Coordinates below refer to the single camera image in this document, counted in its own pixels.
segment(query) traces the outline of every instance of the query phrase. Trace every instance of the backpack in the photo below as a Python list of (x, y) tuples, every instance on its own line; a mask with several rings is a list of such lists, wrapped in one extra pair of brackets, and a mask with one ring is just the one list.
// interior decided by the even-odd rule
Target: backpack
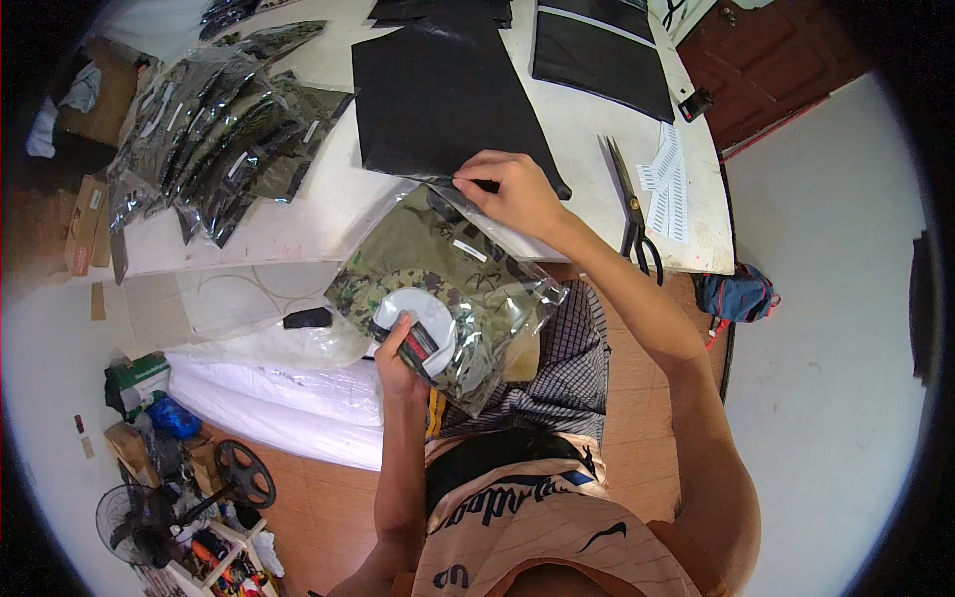
[(768, 317), (781, 299), (775, 293), (773, 282), (761, 271), (747, 264), (738, 264), (732, 276), (697, 274), (693, 276), (696, 306), (713, 316), (710, 328), (712, 348), (716, 335), (730, 323), (752, 323)]

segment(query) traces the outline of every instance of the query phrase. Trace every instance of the red strap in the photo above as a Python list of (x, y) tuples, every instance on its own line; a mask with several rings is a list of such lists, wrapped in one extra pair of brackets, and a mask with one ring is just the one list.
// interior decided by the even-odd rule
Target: red strap
[(710, 342), (707, 342), (707, 352), (709, 352), (709, 351), (712, 350), (712, 348), (713, 348), (713, 342), (716, 341), (716, 336), (718, 336), (719, 334), (723, 333), (723, 330), (725, 330), (725, 329), (728, 328), (729, 326), (730, 326), (730, 321), (729, 321), (729, 320), (726, 320), (726, 319), (720, 320), (719, 325), (716, 326), (716, 333), (715, 333), (713, 336), (710, 337)]

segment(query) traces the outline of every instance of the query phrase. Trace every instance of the person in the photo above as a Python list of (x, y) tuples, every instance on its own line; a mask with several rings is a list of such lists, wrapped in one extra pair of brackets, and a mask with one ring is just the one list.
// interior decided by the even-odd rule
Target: person
[(484, 150), (453, 182), (490, 218), (572, 260), (666, 374), (681, 500), (673, 523), (644, 524), (606, 491), (609, 349), (590, 284), (566, 283), (532, 382), (500, 386), (474, 420), (449, 408), (427, 445), (429, 387), (397, 355), (405, 314), (374, 356), (385, 412), (377, 544), (329, 597), (738, 593), (759, 549), (759, 509), (687, 315), (566, 210), (529, 157)]

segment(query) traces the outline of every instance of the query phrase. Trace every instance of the checkered fabric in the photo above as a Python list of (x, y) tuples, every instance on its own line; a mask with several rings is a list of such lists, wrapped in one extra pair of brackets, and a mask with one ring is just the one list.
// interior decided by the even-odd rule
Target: checkered fabric
[(541, 330), (537, 376), (499, 385), (477, 419), (448, 404), (443, 415), (437, 415), (438, 437), (519, 427), (603, 440), (610, 363), (604, 309), (587, 282), (564, 285), (569, 288), (567, 298)]

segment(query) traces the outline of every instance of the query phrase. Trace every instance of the black fan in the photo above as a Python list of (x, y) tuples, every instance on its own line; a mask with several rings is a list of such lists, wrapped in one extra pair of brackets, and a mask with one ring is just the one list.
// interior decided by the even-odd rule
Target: black fan
[(262, 509), (275, 502), (275, 483), (263, 462), (245, 445), (227, 439), (216, 446), (216, 466), (223, 488), (178, 519), (175, 494), (165, 485), (120, 485), (106, 492), (96, 507), (99, 538), (123, 562), (165, 567), (175, 552), (173, 536), (210, 505), (229, 495)]

